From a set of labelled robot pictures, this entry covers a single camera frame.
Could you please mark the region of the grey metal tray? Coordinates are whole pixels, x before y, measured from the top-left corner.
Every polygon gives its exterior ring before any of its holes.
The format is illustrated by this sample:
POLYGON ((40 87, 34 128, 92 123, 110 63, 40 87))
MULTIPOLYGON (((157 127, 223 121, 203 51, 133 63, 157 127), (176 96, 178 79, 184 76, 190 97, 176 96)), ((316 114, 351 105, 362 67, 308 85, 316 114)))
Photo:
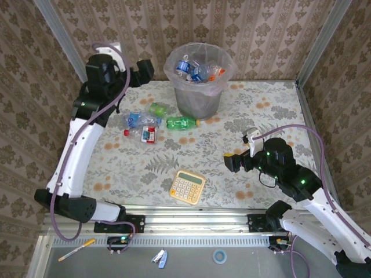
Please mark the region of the grey metal tray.
POLYGON ((129 247, 111 254, 107 247, 85 247, 59 262, 76 247, 52 247, 54 236, 41 236, 26 278, 341 278, 318 250, 297 239, 294 254, 267 247, 129 247), (160 269, 151 260, 168 252, 160 269), (213 260, 215 250, 227 254, 224 264, 213 260))

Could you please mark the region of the grey mesh waste bin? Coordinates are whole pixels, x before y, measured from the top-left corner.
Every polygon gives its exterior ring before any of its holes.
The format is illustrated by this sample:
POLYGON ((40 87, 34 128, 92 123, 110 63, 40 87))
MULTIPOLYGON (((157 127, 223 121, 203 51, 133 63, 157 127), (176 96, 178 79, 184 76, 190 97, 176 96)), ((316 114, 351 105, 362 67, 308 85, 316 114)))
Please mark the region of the grey mesh waste bin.
POLYGON ((202 93, 174 88, 176 103, 180 113, 199 120, 207 120, 217 112, 222 91, 215 96, 206 96, 202 93))

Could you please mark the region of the blue stapler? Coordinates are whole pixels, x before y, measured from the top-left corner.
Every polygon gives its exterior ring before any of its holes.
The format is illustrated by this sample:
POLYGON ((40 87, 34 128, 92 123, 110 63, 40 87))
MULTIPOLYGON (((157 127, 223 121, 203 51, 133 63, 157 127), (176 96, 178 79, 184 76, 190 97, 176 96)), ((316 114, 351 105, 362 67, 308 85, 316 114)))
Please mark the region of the blue stapler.
POLYGON ((152 260, 152 263, 155 263, 158 265, 160 269, 163 269, 166 265, 166 261, 168 258, 168 252, 164 249, 162 249, 152 260))

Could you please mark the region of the yellow white pen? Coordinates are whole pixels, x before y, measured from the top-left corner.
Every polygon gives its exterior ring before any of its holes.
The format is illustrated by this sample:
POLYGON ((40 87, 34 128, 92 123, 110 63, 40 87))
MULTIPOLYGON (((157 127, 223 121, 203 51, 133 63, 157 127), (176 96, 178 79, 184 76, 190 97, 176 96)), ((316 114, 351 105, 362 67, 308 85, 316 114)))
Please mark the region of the yellow white pen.
POLYGON ((79 246, 79 247, 73 249, 72 251, 70 251, 70 252, 67 253, 66 255, 60 257, 60 258, 58 259, 58 261, 61 262, 61 261, 65 260, 65 259, 67 259, 68 257, 74 255, 75 253, 79 252, 80 250, 84 249, 85 247, 87 247, 87 246, 89 246, 89 245, 91 245, 91 244, 93 244, 93 243, 95 243, 95 242, 96 242, 96 239, 90 239, 90 240, 88 240, 88 241, 85 242, 83 245, 81 245, 81 246, 79 246))

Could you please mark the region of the aluminium table side rail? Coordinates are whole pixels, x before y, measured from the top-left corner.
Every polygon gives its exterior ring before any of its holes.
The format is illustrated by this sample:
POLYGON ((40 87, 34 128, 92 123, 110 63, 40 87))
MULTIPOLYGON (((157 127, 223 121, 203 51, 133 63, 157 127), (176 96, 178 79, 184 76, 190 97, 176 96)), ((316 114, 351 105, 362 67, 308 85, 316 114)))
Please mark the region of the aluminium table side rail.
MULTIPOLYGON (((304 118, 304 121, 305 121, 305 125, 310 127, 311 129, 317 131, 316 127, 315 127, 314 120, 313 120, 312 115, 311 115, 310 108, 308 106, 308 103, 307 103, 307 100, 306 100, 306 97, 305 97, 305 94, 304 94, 304 91, 303 91, 303 88, 301 87, 301 85, 298 82, 295 82, 295 85, 296 85, 297 95, 298 95, 298 98, 299 98, 299 102, 300 102, 303 118, 304 118)), ((309 141, 310 141, 311 150, 312 150, 312 154, 313 154, 313 157, 314 157, 316 169, 318 171, 320 171, 320 168, 321 168, 321 145, 320 145, 317 137, 313 133, 311 133, 310 131, 308 132, 308 137, 309 137, 309 141)), ((325 183, 328 187, 328 190, 329 190, 331 196, 334 197, 334 200, 337 203, 340 203, 340 200, 339 200, 335 185, 333 183, 333 178, 331 176, 327 161, 325 161, 324 170, 322 171, 322 174, 324 174, 325 183)))

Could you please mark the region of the green bottle yellow cap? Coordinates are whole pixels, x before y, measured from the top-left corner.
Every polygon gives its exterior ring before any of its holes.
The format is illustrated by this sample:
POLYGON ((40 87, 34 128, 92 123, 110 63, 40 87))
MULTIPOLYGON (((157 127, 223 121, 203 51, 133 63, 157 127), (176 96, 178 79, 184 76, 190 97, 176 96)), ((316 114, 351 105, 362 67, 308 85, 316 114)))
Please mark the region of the green bottle yellow cap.
POLYGON ((193 119, 185 116, 168 117, 166 127, 171 130, 188 130, 201 124, 199 119, 193 119))

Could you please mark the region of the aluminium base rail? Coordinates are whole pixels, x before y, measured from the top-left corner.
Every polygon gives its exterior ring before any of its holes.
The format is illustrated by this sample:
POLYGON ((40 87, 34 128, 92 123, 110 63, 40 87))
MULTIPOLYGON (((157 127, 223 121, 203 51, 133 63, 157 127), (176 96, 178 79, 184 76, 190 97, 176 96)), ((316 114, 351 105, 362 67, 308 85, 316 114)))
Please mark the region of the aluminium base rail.
MULTIPOLYGON (((179 235, 226 234, 234 235, 248 233, 248 215, 264 214, 265 210, 249 210, 238 208, 190 208, 190 207, 127 207, 129 215, 145 215, 144 234, 163 235, 175 233, 179 235)), ((301 217, 307 222, 325 228, 309 211, 299 210, 301 217)), ((74 235, 78 223, 74 220, 55 216, 62 234, 74 235)), ((55 234, 52 231, 49 213, 42 226, 42 234, 55 234)))

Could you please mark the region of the yellow calculator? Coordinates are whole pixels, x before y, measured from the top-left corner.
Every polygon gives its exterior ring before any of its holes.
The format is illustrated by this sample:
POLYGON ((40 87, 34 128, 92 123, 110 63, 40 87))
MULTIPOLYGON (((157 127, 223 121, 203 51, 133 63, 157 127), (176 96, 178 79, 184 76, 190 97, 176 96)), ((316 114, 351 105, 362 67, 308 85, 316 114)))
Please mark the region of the yellow calculator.
POLYGON ((169 189, 170 197, 190 205, 198 204, 206 178, 200 174, 179 170, 169 189))

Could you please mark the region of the aluminium frame post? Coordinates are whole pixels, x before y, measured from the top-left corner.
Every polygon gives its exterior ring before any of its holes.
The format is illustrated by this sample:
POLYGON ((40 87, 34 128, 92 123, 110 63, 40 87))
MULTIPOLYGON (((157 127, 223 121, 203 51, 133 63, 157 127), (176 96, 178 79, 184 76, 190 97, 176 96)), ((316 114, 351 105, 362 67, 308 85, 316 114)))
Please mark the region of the aluminium frame post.
POLYGON ((324 22, 297 78, 296 83, 303 87, 308 81, 312 71, 323 55, 327 45, 337 30, 345 13, 347 12, 352 0, 336 0, 329 15, 324 22))
POLYGON ((66 54, 81 82, 86 82, 88 78, 85 71, 85 62, 81 59, 77 48, 73 44, 72 37, 68 34, 66 28, 63 26, 63 23, 61 22, 53 5, 49 0, 34 0, 34 2, 53 32, 53 35, 56 37, 63 52, 66 54))

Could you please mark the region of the black connector board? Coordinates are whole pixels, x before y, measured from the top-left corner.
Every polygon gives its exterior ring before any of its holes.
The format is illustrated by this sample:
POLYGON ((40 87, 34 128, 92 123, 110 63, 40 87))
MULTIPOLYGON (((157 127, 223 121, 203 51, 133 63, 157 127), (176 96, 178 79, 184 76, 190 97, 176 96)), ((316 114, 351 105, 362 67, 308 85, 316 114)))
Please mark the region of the black connector board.
POLYGON ((291 242, 285 237, 270 236, 268 248, 271 251, 281 252, 289 250, 291 247, 291 242))

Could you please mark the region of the clear bottle light blue label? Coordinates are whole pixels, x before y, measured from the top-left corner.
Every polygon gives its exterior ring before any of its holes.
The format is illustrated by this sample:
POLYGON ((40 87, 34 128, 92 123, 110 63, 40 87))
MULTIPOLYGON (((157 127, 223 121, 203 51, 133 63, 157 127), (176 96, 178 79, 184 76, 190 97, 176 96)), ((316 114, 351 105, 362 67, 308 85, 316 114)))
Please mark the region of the clear bottle light blue label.
POLYGON ((123 126, 132 129, 140 126, 159 126, 162 118, 148 112, 129 112, 123 115, 123 126))

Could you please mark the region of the clear plastic bin liner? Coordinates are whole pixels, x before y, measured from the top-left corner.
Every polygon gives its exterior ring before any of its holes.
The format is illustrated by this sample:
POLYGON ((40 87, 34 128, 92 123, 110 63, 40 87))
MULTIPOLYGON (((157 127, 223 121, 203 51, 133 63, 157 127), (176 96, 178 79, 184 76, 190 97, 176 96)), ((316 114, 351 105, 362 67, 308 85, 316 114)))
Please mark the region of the clear plastic bin liner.
POLYGON ((191 42, 175 48, 170 52, 163 66, 163 71, 174 88, 189 92, 198 92, 206 96, 219 94, 226 87, 227 82, 233 77, 236 70, 236 63, 225 49, 200 42, 191 42), (215 61, 225 72, 213 82, 209 80, 204 82, 187 81, 186 79, 179 78, 177 75, 176 67, 179 60, 188 61, 191 64, 190 71, 199 65, 204 65, 209 61, 215 61))

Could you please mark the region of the small bottle light green label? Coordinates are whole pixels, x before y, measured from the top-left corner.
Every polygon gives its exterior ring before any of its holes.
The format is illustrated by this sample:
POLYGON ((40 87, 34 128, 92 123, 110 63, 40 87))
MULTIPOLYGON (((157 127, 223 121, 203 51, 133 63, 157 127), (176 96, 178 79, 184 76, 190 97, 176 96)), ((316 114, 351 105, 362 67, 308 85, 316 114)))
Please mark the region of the small bottle light green label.
POLYGON ((168 108, 158 103, 151 103, 148 107, 148 112, 162 118, 168 114, 168 108))

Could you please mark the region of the floral tablecloth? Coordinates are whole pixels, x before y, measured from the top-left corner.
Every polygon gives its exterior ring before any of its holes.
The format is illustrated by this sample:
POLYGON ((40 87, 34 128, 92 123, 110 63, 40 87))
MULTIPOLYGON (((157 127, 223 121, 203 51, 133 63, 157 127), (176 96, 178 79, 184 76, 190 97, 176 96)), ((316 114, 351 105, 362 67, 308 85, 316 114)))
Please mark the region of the floral tablecloth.
POLYGON ((170 197, 169 189, 176 173, 185 169, 206 178, 198 203, 202 207, 266 209, 277 200, 292 203, 272 178, 257 170, 234 174, 225 167, 225 153, 248 149, 242 133, 250 127, 283 138, 298 164, 316 170, 293 81, 230 82, 215 115, 198 127, 172 131, 161 124, 155 144, 124 137, 123 115, 142 112, 151 103, 179 115, 169 82, 130 89, 121 112, 111 115, 95 146, 85 175, 85 196, 120 204, 178 206, 180 201, 170 197))

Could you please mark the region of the control board green light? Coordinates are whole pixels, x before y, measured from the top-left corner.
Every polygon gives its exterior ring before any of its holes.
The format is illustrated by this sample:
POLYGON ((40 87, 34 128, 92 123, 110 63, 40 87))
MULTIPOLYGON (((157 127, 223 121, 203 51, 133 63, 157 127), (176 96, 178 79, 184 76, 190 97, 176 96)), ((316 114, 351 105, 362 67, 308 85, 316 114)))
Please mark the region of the control board green light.
POLYGON ((109 236, 107 238, 108 245, 119 245, 125 247, 129 244, 131 240, 130 235, 122 235, 122 236, 109 236))

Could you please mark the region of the blue tape roll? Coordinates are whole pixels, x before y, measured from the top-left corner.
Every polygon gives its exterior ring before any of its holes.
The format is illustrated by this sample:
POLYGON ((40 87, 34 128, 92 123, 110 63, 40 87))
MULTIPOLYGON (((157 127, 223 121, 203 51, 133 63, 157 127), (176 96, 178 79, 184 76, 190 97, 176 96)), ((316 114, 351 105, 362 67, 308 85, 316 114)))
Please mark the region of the blue tape roll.
POLYGON ((222 265, 227 260, 227 254, 223 250, 215 250, 213 253, 213 260, 216 264, 222 265))

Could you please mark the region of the clear bottle orange label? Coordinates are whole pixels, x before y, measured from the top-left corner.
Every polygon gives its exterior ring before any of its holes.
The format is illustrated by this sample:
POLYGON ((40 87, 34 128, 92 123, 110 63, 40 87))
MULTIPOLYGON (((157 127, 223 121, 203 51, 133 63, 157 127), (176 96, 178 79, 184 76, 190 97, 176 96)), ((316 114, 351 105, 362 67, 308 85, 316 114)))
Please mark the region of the clear bottle orange label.
POLYGON ((210 73, 209 81, 210 82, 215 81, 217 78, 219 78, 219 76, 224 74, 224 72, 225 72, 225 70, 220 68, 220 67, 213 68, 211 73, 210 73))

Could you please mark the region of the clear bottle red white label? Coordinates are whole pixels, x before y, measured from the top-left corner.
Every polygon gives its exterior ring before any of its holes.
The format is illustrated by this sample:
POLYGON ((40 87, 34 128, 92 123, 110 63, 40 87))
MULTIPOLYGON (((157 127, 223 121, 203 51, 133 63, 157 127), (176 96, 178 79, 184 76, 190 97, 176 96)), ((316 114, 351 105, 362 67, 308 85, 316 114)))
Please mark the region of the clear bottle red white label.
POLYGON ((146 144, 154 144, 157 138, 156 126, 139 126, 131 129, 125 129, 123 135, 127 138, 143 142, 146 144))

